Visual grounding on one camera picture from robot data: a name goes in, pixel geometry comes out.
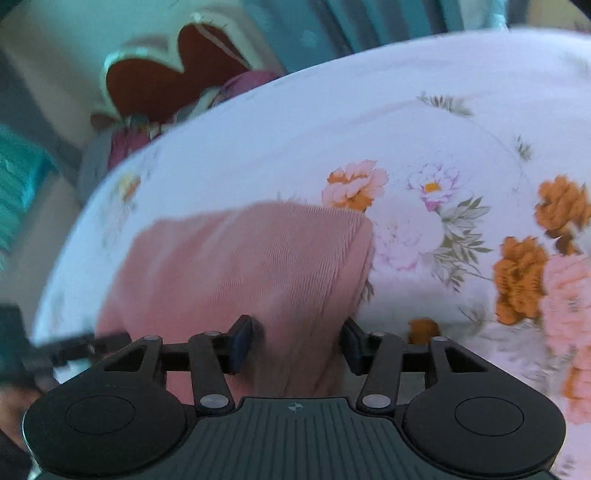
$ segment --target teal cloth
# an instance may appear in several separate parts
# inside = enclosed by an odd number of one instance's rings
[[[244,6],[291,73],[397,41],[464,30],[459,1],[244,0]]]
[[[0,125],[0,252],[10,253],[23,217],[52,168],[45,150]]]
[[[0,20],[6,17],[10,10],[21,3],[22,0],[0,0]]]

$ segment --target human hand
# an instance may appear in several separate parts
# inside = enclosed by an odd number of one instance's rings
[[[27,450],[22,437],[22,418],[41,392],[14,385],[0,387],[0,430],[21,449]]]

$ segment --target ribbed black surface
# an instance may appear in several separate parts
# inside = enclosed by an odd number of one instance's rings
[[[44,473],[39,480],[59,478]],[[361,416],[342,398],[247,399],[232,415],[201,420],[176,452],[151,469],[126,477],[129,480],[453,478],[457,477],[418,458],[389,420]],[[532,480],[551,478],[545,472],[531,477]]]

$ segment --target orange flower print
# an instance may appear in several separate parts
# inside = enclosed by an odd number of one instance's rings
[[[539,302],[544,295],[542,272],[548,256],[535,238],[522,242],[512,236],[501,247],[503,258],[493,267],[499,296],[496,315],[500,323],[514,325],[525,318],[540,317]]]
[[[583,229],[591,219],[591,203],[585,186],[579,187],[565,176],[540,184],[541,202],[535,206],[535,219],[563,255],[580,253],[572,242],[569,224]]]
[[[117,182],[117,191],[123,203],[128,203],[137,192],[142,180],[137,175],[123,175]]]
[[[333,171],[327,179],[329,184],[322,191],[322,204],[366,211],[376,198],[384,195],[384,185],[388,182],[388,174],[382,168],[375,168],[376,163],[365,160]]]

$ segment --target teal curtain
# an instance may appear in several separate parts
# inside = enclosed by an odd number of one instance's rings
[[[22,0],[0,0],[0,20],[3,19],[10,10]]]
[[[52,165],[45,150],[0,125],[0,253],[4,258]]]

